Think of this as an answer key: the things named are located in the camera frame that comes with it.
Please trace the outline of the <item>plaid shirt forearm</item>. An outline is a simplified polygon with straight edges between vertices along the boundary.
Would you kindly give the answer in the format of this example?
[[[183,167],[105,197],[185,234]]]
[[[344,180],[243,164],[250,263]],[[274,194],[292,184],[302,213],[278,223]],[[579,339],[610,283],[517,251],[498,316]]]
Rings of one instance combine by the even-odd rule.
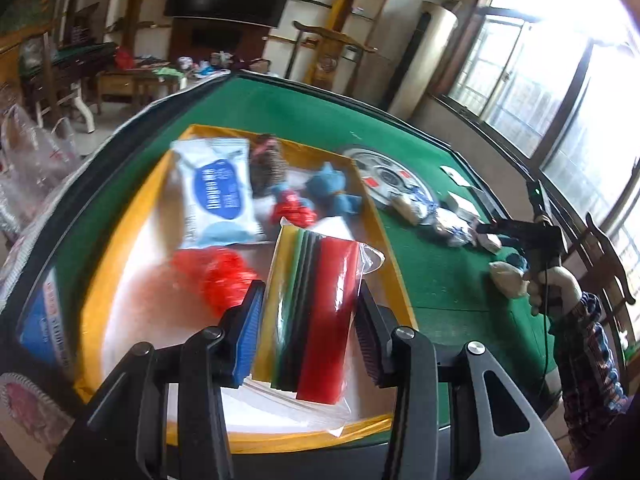
[[[599,447],[628,403],[601,312],[600,298],[585,292],[577,306],[550,327],[568,437],[579,457]]]

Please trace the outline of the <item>white gloved right hand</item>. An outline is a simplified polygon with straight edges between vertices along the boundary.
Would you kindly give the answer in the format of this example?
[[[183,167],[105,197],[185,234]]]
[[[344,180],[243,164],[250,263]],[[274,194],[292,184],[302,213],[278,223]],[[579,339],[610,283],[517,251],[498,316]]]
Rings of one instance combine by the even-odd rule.
[[[527,293],[530,313],[548,316],[552,322],[564,318],[582,299],[578,281],[564,266],[554,266],[529,278]]]

